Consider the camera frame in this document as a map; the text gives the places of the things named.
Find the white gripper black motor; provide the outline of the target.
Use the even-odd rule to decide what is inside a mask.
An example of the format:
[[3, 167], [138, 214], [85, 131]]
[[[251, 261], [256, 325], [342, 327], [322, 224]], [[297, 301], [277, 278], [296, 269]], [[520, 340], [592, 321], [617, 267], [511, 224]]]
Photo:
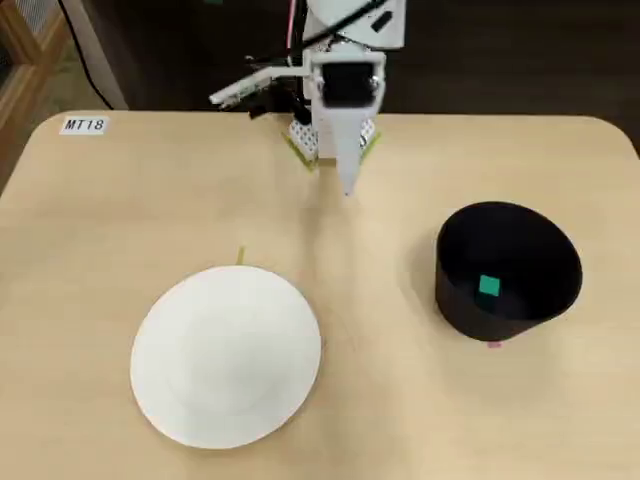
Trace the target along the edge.
[[[345, 195], [360, 172], [365, 118], [379, 112], [386, 91], [386, 55], [366, 49], [305, 52], [311, 111], [317, 132], [317, 163], [337, 167]], [[334, 136], [331, 123], [334, 119]]]

